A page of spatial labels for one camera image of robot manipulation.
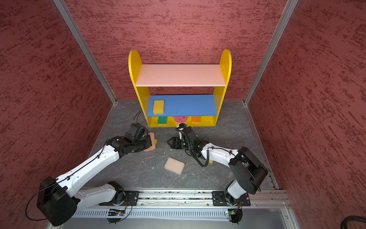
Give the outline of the salmon pink sponge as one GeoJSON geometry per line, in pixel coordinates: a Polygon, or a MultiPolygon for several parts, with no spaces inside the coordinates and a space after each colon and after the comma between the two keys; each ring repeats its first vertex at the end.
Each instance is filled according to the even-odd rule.
{"type": "Polygon", "coordinates": [[[156,149],[156,139],[154,133],[149,133],[146,135],[144,152],[153,151],[156,149]]]}

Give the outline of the orange sponge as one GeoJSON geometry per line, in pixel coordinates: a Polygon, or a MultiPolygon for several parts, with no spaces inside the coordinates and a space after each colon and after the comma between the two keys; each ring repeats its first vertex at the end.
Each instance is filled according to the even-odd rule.
{"type": "Polygon", "coordinates": [[[200,123],[201,122],[201,116],[192,116],[191,117],[192,123],[200,123]]]}

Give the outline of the smiley face sponge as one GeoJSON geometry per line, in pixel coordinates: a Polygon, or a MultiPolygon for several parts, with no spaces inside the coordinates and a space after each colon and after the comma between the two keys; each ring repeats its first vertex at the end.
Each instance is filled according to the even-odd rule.
{"type": "Polygon", "coordinates": [[[187,121],[186,116],[174,116],[173,118],[174,118],[174,121],[178,124],[185,123],[187,121]]]}

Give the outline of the pale pink sponge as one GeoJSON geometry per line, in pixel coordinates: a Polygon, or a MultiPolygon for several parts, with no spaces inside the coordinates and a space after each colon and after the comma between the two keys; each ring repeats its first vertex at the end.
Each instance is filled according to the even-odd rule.
{"type": "Polygon", "coordinates": [[[177,175],[181,175],[183,172],[183,169],[185,167],[185,163],[181,162],[179,160],[176,160],[174,158],[169,157],[164,165],[164,168],[167,171],[173,172],[177,175]]]}

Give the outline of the green yellow sponge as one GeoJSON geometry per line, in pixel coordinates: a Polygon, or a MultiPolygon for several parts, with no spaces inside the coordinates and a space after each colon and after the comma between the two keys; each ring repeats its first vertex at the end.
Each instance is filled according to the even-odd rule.
{"type": "Polygon", "coordinates": [[[167,124],[168,117],[166,116],[160,116],[158,117],[158,124],[159,125],[166,125],[167,124]]]}

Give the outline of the dark yellow sponge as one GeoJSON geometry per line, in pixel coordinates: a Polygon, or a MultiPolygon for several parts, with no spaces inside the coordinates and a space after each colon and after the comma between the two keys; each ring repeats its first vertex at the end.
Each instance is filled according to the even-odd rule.
{"type": "Polygon", "coordinates": [[[164,100],[154,100],[153,103],[153,114],[162,115],[164,114],[165,101],[164,100]]]}

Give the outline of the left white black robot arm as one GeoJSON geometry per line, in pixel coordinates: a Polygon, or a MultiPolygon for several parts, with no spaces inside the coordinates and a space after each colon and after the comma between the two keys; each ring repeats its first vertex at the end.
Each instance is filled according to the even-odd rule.
{"type": "Polygon", "coordinates": [[[129,153],[155,149],[154,135],[139,123],[133,123],[124,136],[106,140],[93,156],[56,179],[45,178],[39,186],[36,206],[52,226],[67,222],[76,212],[98,204],[126,209],[132,205],[124,188],[115,181],[88,190],[82,187],[110,164],[129,153]]]}

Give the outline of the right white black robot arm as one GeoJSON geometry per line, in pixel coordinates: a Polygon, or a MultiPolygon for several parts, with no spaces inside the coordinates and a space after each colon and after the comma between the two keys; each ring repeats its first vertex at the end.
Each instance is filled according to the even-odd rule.
{"type": "Polygon", "coordinates": [[[226,202],[231,205],[244,194],[256,194],[268,175],[268,169],[251,152],[250,149],[228,149],[219,147],[211,142],[202,140],[191,127],[182,123],[175,128],[178,137],[167,140],[171,149],[184,150],[198,164],[205,168],[210,161],[218,162],[230,168],[234,175],[224,194],[226,202]]]}

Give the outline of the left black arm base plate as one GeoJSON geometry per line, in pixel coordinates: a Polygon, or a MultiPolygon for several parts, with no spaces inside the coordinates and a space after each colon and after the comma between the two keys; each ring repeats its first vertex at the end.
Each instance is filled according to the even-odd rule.
{"type": "Polygon", "coordinates": [[[136,206],[139,198],[139,191],[117,191],[112,199],[112,205],[114,206],[136,206]]]}

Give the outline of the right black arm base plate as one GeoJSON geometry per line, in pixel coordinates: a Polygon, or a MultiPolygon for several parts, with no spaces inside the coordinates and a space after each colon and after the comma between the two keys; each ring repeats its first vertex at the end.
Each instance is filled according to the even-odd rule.
{"type": "Polygon", "coordinates": [[[240,198],[235,199],[226,191],[213,191],[212,192],[213,205],[228,206],[228,207],[248,207],[251,206],[248,193],[243,194],[240,198]]]}

